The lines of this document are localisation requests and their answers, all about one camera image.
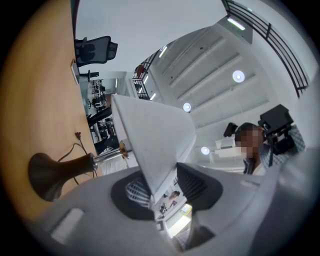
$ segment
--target dark brown lamp base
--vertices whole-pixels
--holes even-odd
[[[92,153],[65,162],[57,162],[44,153],[37,153],[30,159],[28,175],[39,197],[52,202],[61,196],[66,181],[93,172],[97,167]]]

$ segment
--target table surface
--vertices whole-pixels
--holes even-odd
[[[20,32],[0,76],[0,173],[13,206],[26,219],[35,219],[52,204],[29,182],[28,164],[34,154],[58,160],[79,142],[75,132],[81,132],[85,149],[96,155],[71,71],[73,42],[70,0],[48,1]],[[64,161],[83,155],[75,146]],[[77,180],[91,177],[83,174]],[[67,181],[62,195],[76,186],[73,179]]]

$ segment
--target power cord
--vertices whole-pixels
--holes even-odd
[[[88,154],[87,151],[85,150],[84,145],[82,144],[82,141],[81,141],[81,132],[76,132],[76,133],[75,133],[75,136],[76,136],[76,138],[80,141],[81,145],[80,145],[79,143],[73,143],[71,150],[70,150],[68,153],[66,153],[63,157],[61,157],[61,158],[58,160],[58,162],[61,162],[61,160],[65,159],[67,156],[69,156],[69,155],[71,154],[71,152],[74,150],[75,145],[78,145],[80,148],[82,148],[86,155]],[[95,177],[95,175],[96,175],[96,177],[98,177],[96,170],[94,170],[94,172],[92,172],[93,178]],[[75,177],[73,177],[73,179],[74,179],[75,183],[76,183],[77,185],[79,185],[79,182],[77,181],[77,179],[76,179]]]

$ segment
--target black hair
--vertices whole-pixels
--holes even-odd
[[[252,131],[254,129],[256,129],[258,126],[256,126],[255,124],[253,123],[250,123],[250,122],[245,122],[243,123],[242,125],[240,125],[235,133],[234,133],[234,141],[237,143],[237,142],[241,142],[241,133],[243,131]]]
[[[179,191],[173,191],[172,193],[175,193],[177,197],[180,195]]]

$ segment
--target rectangular ceiling light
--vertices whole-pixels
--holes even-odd
[[[240,30],[245,30],[246,28],[244,26],[242,26],[240,23],[238,23],[237,21],[235,21],[233,18],[228,18],[228,22],[231,22],[233,25],[235,25],[237,28],[239,28]]]
[[[160,55],[159,55],[159,58],[161,58],[161,56],[165,53],[165,51],[166,51],[167,48],[168,48],[167,46],[164,47],[164,49],[162,50],[162,52],[161,52]]]
[[[152,101],[154,99],[154,97],[156,97],[156,94],[154,93],[150,99],[150,101]]]
[[[146,84],[146,81],[148,80],[148,77],[149,77],[149,76],[147,75],[146,78],[145,78],[145,80],[144,80],[144,82],[143,82],[144,84]]]

